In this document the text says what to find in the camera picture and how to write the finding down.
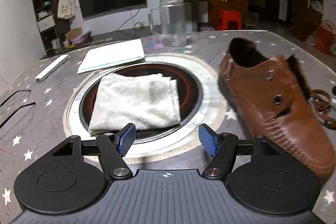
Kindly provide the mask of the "brown leather shoe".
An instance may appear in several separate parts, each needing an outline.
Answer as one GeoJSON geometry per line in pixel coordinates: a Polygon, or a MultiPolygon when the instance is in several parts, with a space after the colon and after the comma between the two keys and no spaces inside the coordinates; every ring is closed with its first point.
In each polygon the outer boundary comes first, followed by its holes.
{"type": "Polygon", "coordinates": [[[254,42],[233,38],[219,65],[218,85],[251,136],[264,135],[321,182],[331,177],[335,148],[295,55],[267,58],[254,42]]]}

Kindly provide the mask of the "brown shoelace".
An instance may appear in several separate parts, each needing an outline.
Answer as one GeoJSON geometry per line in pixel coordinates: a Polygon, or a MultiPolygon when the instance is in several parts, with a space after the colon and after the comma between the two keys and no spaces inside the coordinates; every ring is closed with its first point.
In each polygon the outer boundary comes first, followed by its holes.
{"type": "Polygon", "coordinates": [[[331,130],[335,130],[336,121],[329,116],[331,110],[331,96],[328,92],[321,89],[312,89],[310,91],[313,106],[323,125],[331,130]]]}

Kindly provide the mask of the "round induction cooktop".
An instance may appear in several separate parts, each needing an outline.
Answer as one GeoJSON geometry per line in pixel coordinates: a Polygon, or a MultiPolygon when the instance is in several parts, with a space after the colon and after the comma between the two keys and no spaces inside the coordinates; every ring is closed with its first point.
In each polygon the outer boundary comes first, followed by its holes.
{"type": "Polygon", "coordinates": [[[218,74],[200,58],[159,53],[144,61],[91,73],[63,115],[67,137],[95,140],[133,123],[129,164],[165,160],[199,147],[198,128],[217,130],[227,111],[218,74]]]}

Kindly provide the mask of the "white folded cloth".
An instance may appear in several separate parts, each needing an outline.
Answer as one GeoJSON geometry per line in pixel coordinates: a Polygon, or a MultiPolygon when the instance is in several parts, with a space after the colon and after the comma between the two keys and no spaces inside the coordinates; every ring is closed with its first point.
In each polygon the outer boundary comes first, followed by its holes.
{"type": "Polygon", "coordinates": [[[137,77],[110,73],[99,83],[88,132],[118,131],[128,123],[138,130],[161,129],[181,120],[176,80],[161,73],[137,77]]]}

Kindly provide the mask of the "white paper sheet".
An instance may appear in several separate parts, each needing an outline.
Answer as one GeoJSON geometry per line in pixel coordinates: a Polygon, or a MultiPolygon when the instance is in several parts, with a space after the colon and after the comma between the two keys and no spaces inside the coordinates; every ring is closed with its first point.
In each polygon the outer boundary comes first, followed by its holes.
{"type": "Polygon", "coordinates": [[[132,63],[144,57],[141,39],[98,47],[87,52],[77,74],[132,63]]]}

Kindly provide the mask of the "white flat bar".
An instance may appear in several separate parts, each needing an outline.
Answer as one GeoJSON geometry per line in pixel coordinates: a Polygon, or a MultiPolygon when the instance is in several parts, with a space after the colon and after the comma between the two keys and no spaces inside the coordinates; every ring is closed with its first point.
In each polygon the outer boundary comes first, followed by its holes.
{"type": "Polygon", "coordinates": [[[45,69],[41,71],[36,77],[37,83],[43,82],[51,73],[53,73],[58,67],[63,65],[69,59],[69,55],[61,55],[56,60],[52,61],[45,69]]]}

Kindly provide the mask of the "purple waste bin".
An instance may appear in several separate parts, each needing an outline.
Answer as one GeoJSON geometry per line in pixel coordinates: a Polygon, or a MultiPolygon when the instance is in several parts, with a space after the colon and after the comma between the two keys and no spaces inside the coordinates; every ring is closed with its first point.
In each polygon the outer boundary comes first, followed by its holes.
{"type": "Polygon", "coordinates": [[[202,22],[198,24],[198,29],[199,31],[203,32],[203,31],[215,31],[216,28],[212,23],[208,23],[208,22],[202,22]]]}

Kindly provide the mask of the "cardboard box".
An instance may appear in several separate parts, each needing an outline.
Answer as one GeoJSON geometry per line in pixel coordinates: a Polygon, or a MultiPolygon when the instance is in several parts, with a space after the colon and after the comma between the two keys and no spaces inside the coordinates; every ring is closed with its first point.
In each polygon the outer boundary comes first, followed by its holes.
{"type": "Polygon", "coordinates": [[[83,33],[82,28],[78,27],[66,32],[65,37],[67,40],[73,40],[81,36],[82,33],[83,33]]]}

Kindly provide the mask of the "red plastic stool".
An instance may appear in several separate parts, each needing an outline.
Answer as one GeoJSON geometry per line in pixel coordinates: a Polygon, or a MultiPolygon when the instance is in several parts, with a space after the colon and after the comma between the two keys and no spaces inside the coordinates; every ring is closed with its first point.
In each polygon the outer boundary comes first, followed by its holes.
{"type": "Polygon", "coordinates": [[[234,10],[219,10],[217,30],[241,30],[242,16],[240,12],[234,10]]]}

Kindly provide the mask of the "clear glass jar mug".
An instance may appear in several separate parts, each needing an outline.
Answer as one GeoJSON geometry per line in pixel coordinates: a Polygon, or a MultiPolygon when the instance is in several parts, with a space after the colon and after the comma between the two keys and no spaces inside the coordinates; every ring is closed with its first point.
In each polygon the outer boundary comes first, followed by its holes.
{"type": "Polygon", "coordinates": [[[160,0],[159,8],[148,13],[149,27],[170,47],[186,45],[186,19],[183,0],[160,0]]]}

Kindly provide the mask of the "white tote bag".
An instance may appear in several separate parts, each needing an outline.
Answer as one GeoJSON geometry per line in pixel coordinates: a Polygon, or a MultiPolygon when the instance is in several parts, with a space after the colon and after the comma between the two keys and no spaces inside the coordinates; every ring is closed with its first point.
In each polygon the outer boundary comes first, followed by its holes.
{"type": "Polygon", "coordinates": [[[74,9],[71,0],[58,0],[58,19],[71,19],[74,16],[74,9]]]}

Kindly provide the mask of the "red orange basket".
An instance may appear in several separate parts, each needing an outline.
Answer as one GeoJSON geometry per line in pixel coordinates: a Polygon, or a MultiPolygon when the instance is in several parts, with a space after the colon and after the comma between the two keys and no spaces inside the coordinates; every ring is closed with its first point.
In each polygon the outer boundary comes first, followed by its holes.
{"type": "Polygon", "coordinates": [[[324,54],[335,56],[335,24],[323,20],[315,32],[307,37],[306,42],[324,54]]]}

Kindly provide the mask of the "dark shelf unit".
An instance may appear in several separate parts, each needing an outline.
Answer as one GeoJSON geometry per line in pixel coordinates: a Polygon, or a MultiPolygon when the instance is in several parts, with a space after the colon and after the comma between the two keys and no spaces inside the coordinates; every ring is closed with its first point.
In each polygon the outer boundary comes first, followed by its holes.
{"type": "Polygon", "coordinates": [[[35,19],[47,56],[59,53],[65,34],[70,30],[68,19],[58,18],[59,0],[33,0],[35,19]]]}

